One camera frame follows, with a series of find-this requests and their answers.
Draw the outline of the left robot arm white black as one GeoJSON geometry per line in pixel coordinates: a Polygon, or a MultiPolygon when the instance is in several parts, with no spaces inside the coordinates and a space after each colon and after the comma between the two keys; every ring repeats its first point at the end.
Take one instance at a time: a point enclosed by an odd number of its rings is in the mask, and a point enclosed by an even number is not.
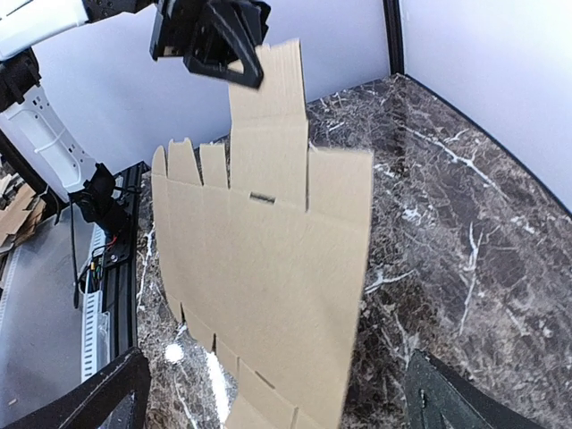
{"type": "MultiPolygon", "coordinates": [[[[107,235],[130,219],[114,198],[115,179],[63,125],[42,89],[32,47],[65,31],[139,13],[148,1],[3,1],[1,113],[56,173],[84,220],[107,235]]],[[[271,7],[264,1],[156,1],[153,60],[180,57],[192,74],[259,88],[264,71],[256,49],[265,40],[271,7]]]]}

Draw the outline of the cardboard scraps pile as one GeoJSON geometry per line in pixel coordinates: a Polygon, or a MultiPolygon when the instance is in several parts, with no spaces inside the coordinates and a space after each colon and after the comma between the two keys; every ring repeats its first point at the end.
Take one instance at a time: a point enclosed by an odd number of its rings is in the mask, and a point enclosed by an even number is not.
{"type": "Polygon", "coordinates": [[[31,238],[40,224],[46,202],[19,176],[1,180],[1,254],[31,238]]]}

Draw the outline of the right black frame post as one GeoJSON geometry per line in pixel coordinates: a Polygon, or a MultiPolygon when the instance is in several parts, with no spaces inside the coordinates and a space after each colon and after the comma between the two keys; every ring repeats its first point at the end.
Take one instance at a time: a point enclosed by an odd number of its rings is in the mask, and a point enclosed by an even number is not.
{"type": "Polygon", "coordinates": [[[405,53],[401,27],[400,1],[383,0],[391,74],[405,73],[405,53]]]}

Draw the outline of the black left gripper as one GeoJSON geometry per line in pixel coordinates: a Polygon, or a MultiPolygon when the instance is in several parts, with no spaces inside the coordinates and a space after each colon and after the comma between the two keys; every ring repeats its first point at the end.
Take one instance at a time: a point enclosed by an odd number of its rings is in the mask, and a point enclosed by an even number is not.
{"type": "Polygon", "coordinates": [[[189,72],[259,88],[256,47],[268,31],[264,1],[158,1],[151,57],[183,57],[189,72]]]}

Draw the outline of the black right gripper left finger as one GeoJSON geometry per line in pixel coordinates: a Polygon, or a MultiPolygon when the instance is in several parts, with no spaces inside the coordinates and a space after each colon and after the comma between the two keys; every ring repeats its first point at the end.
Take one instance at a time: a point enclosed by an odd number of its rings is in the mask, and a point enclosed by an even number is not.
{"type": "Polygon", "coordinates": [[[98,428],[131,398],[128,428],[145,425],[151,374],[148,359],[132,347],[58,400],[10,423],[9,428],[98,428]]]}

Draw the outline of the brown cardboard box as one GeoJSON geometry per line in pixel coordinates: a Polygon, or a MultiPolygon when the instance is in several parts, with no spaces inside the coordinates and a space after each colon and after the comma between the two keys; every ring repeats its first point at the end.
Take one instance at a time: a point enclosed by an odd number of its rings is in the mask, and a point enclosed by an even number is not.
{"type": "Polygon", "coordinates": [[[298,40],[229,88],[228,144],[158,147],[152,197],[169,305],[238,383],[230,428],[336,428],[369,249],[373,154],[312,147],[298,40]]]}

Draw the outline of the small green circuit board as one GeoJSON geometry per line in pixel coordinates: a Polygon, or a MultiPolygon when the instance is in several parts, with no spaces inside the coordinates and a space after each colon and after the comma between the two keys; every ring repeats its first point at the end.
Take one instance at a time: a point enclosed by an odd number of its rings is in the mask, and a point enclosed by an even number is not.
{"type": "Polygon", "coordinates": [[[104,282],[104,257],[96,256],[88,267],[86,292],[96,292],[101,290],[104,282]]]}

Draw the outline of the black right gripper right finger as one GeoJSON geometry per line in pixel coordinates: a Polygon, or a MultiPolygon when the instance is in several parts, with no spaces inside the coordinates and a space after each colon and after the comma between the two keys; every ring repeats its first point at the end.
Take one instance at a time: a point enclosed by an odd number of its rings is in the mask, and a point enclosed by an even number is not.
{"type": "Polygon", "coordinates": [[[413,352],[405,377],[409,426],[412,428],[538,428],[501,405],[433,354],[413,352]]]}

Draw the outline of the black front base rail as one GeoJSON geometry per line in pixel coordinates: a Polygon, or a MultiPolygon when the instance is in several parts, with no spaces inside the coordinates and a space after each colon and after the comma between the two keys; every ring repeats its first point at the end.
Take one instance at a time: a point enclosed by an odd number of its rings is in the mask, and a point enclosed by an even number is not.
{"type": "Polygon", "coordinates": [[[116,242],[104,252],[102,311],[109,316],[110,358],[137,345],[137,238],[141,180],[148,166],[134,164],[116,175],[117,197],[126,222],[116,242]]]}

